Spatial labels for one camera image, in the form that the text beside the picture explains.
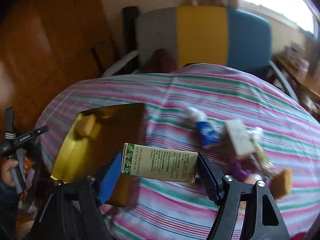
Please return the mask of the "person left hand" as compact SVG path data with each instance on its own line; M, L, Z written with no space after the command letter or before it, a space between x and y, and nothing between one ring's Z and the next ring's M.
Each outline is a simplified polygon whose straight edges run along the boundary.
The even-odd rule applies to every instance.
M4 187L5 185L8 187L15 186L11 171L19 166L18 161L7 158L2 158L1 161L1 187Z

